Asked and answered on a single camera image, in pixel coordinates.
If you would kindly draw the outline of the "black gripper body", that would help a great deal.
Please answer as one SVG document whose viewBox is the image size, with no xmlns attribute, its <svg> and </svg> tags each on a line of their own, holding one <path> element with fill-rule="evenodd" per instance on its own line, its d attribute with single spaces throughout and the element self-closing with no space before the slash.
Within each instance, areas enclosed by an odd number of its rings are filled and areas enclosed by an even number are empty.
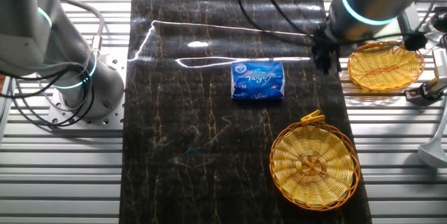
<svg viewBox="0 0 447 224">
<path fill-rule="evenodd" d="M 312 54 L 319 52 L 329 52 L 340 55 L 341 46 L 331 41 L 325 33 L 326 26 L 320 24 L 312 34 Z"/>
</svg>

